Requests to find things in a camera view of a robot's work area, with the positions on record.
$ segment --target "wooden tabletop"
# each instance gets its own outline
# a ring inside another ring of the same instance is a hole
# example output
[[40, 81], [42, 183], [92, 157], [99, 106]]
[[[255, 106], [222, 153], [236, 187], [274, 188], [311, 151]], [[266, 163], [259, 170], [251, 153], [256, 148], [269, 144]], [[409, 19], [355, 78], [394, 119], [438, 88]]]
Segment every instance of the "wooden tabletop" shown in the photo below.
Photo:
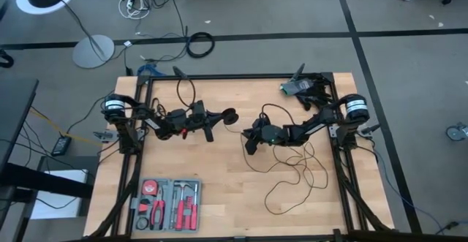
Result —
[[[357, 92], [351, 73], [334, 73], [334, 78], [339, 97]], [[120, 77], [116, 93], [133, 97], [136, 81], [136, 77]], [[133, 238], [325, 235], [331, 234], [332, 229], [336, 228], [346, 233], [326, 129], [318, 131], [309, 139], [315, 150], [314, 156], [325, 167], [326, 172], [315, 159], [309, 159], [308, 166], [313, 172], [314, 186], [326, 185], [328, 178], [327, 188], [313, 188], [305, 203], [281, 215], [267, 211], [264, 205], [265, 196], [280, 181], [297, 182], [298, 173], [287, 165], [277, 165], [269, 173], [252, 171], [246, 160], [257, 170], [267, 170], [275, 164], [273, 147], [259, 145], [255, 155], [244, 158], [243, 144], [237, 133], [252, 126], [265, 103], [285, 107], [296, 123], [311, 118], [312, 114], [317, 112], [316, 109], [312, 108], [306, 112], [295, 97], [285, 97], [279, 90], [279, 84], [284, 82], [281, 79], [193, 82], [197, 89], [197, 100], [202, 99], [207, 110], [221, 112], [228, 107], [237, 110], [239, 120], [228, 127], [234, 132], [229, 132], [220, 122], [213, 129], [212, 143], [206, 142], [202, 130], [189, 134], [186, 140], [174, 136], [166, 141], [157, 140], [154, 133], [150, 132], [145, 140], [140, 178], [199, 178], [203, 183], [200, 230], [196, 234], [133, 232]], [[167, 110], [184, 107], [176, 96], [176, 81], [158, 80], [152, 89], [152, 95], [158, 97]], [[141, 102], [144, 96], [145, 93], [139, 99]], [[189, 84], [181, 84], [181, 96], [186, 102], [191, 102], [192, 87]], [[290, 124], [290, 118], [283, 110], [267, 107], [265, 111], [272, 124]], [[371, 144], [362, 138], [358, 138], [358, 145], [371, 148]], [[106, 157], [116, 148], [110, 148], [101, 157]], [[302, 148], [296, 150], [301, 154], [303, 152]], [[282, 147], [275, 148], [275, 152], [283, 161], [297, 155], [289, 148]], [[392, 227], [393, 222], [374, 155], [358, 148], [352, 151], [352, 157], [363, 199], [384, 224]], [[294, 159], [289, 162], [298, 161], [300, 158]], [[95, 231], [116, 201], [122, 163], [123, 155], [114, 154], [99, 166], [85, 235]], [[312, 181], [310, 175], [306, 176], [309, 182]], [[302, 202], [309, 190], [304, 178], [297, 185], [279, 184], [266, 203], [274, 213], [281, 213]], [[120, 226], [122, 232], [127, 211], [128, 205], [125, 205]], [[355, 223], [358, 223], [353, 209], [352, 215]]]

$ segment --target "blue clamp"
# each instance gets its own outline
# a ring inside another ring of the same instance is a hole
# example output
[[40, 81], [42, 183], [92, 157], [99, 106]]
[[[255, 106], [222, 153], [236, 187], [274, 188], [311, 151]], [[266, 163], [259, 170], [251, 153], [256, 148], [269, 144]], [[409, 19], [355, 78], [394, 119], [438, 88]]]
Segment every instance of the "blue clamp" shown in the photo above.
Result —
[[156, 70], [156, 64], [146, 64], [141, 66], [137, 71], [137, 75], [141, 75], [145, 71], [150, 72], [150, 76], [152, 77], [164, 77], [166, 75], [165, 73], [161, 73]]

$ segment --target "electronic device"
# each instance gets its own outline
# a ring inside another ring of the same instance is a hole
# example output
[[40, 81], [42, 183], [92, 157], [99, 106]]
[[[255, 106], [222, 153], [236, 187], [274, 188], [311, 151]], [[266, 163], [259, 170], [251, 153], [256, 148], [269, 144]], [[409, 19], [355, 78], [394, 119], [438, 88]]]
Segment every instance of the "electronic device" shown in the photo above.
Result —
[[50, 155], [52, 156], [63, 156], [68, 150], [70, 143], [72, 142], [72, 138], [68, 136], [60, 136], [57, 140], [55, 146], [53, 147], [52, 152]]

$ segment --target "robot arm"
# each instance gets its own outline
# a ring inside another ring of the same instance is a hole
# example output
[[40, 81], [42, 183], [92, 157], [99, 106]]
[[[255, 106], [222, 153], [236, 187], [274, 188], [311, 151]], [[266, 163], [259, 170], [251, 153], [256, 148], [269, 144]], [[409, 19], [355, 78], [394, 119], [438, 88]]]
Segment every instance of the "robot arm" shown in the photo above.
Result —
[[349, 133], [354, 133], [359, 125], [369, 119], [366, 99], [358, 94], [350, 94], [341, 98], [338, 102], [326, 105], [318, 114], [315, 114], [308, 121], [302, 124], [284, 125], [282, 128], [272, 125], [266, 114], [261, 113], [260, 117], [252, 124], [251, 129], [245, 129], [242, 135], [247, 138], [245, 144], [247, 153], [252, 155], [257, 150], [258, 143], [280, 146], [301, 146], [324, 126], [335, 124], [338, 121], [336, 110], [345, 104], [347, 107], [347, 117], [339, 124], [337, 130], [340, 141]]
[[[189, 78], [177, 67], [174, 67], [174, 73], [182, 79]], [[125, 115], [125, 104], [131, 106], [134, 110], [133, 116], [127, 118]], [[120, 152], [123, 154], [137, 154], [141, 152], [142, 146], [138, 139], [136, 129], [132, 128], [130, 121], [140, 120], [148, 124], [160, 140], [168, 140], [173, 135], [182, 134], [186, 138], [188, 132], [194, 132], [197, 129], [203, 129], [208, 142], [212, 142], [213, 133], [211, 129], [221, 120], [224, 124], [231, 125], [238, 120], [235, 109], [228, 108], [222, 113], [212, 113], [205, 110], [203, 101], [199, 100], [190, 104], [186, 110], [177, 109], [166, 113], [156, 113], [144, 103], [137, 102], [131, 97], [111, 94], [105, 99], [105, 109], [102, 111], [106, 121], [117, 128], [120, 138]]]

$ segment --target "gray tool case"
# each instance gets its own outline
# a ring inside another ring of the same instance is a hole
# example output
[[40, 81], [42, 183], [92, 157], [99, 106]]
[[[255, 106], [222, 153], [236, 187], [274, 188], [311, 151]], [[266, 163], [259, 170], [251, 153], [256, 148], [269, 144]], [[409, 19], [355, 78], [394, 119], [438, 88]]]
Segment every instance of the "gray tool case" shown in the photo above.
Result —
[[[132, 200], [132, 208], [135, 209], [133, 230], [197, 232], [200, 226], [201, 184], [199, 179], [144, 178], [141, 180], [138, 197]], [[161, 200], [164, 201], [164, 210], [161, 210]]]

